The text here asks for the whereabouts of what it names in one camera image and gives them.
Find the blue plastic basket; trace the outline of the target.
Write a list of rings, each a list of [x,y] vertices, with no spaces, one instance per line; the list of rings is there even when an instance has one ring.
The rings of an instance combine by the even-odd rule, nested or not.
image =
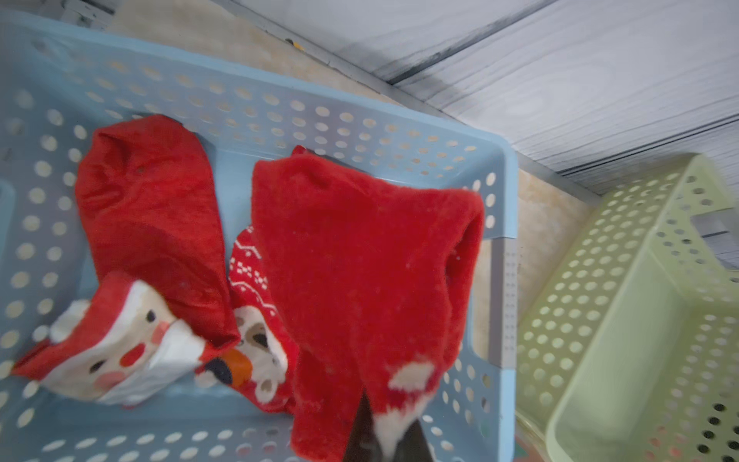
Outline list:
[[[292,461],[292,420],[190,377],[126,410],[11,376],[71,300],[97,286],[73,186],[92,133],[162,114],[196,133],[215,173],[224,240],[249,221],[251,174],[295,146],[386,181],[467,188],[494,248],[492,334],[515,343],[516,156],[502,138],[298,79],[1,14],[1,457],[5,461]]]

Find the red white striped sock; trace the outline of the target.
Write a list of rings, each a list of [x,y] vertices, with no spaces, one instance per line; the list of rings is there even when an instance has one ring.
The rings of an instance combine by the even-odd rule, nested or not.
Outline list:
[[[253,226],[244,229],[234,242],[228,284],[241,340],[196,370],[194,381],[202,388],[226,385],[264,412],[292,414],[298,347],[269,292]]]

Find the green plastic basket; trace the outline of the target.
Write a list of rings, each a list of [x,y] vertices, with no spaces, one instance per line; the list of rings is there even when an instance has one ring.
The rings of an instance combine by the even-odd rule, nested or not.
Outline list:
[[[552,461],[738,457],[738,273],[698,229],[735,204],[702,155],[604,197],[519,325],[519,422]]]

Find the red fluffy sock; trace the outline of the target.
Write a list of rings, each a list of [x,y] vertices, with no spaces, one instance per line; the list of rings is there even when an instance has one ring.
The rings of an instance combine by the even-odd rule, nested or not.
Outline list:
[[[254,167],[251,221],[298,349],[294,452],[431,460],[421,417],[462,345],[480,196],[395,186],[297,147]]]

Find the red santa sock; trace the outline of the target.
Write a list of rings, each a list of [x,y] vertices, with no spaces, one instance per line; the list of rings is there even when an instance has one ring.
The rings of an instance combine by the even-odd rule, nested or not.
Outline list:
[[[133,407],[236,344],[214,175],[192,132],[164,115],[98,129],[75,197],[98,288],[13,375]]]

